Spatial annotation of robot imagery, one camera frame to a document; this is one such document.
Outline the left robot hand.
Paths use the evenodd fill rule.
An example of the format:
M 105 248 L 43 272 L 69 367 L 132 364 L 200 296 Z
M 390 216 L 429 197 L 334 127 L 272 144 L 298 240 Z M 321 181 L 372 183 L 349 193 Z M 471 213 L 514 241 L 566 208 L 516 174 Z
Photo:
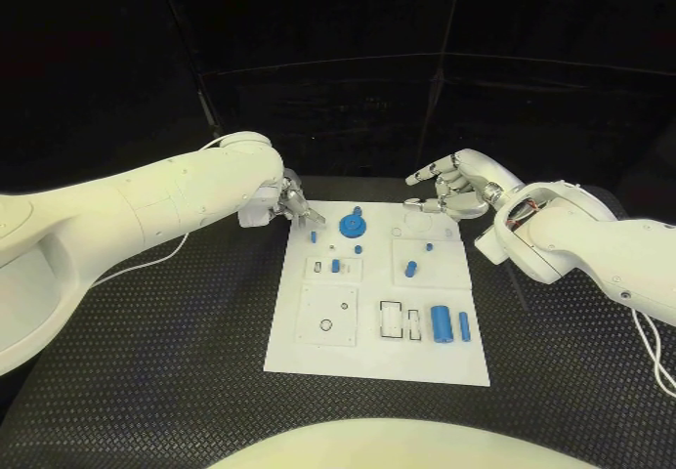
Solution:
M 307 221 L 317 225 L 326 224 L 324 216 L 310 207 L 300 177 L 288 168 L 282 171 L 275 214 L 282 215 L 290 221 L 295 221 L 300 227 L 305 225 Z

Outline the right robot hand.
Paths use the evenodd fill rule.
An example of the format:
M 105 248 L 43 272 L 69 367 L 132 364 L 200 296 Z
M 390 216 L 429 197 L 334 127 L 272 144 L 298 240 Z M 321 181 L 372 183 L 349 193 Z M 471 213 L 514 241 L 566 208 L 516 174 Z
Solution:
M 435 197 L 411 198 L 402 207 L 411 211 L 447 215 L 454 221 L 481 217 L 499 210 L 525 183 L 484 153 L 461 149 L 416 170 L 406 178 L 409 186 L 432 180 Z

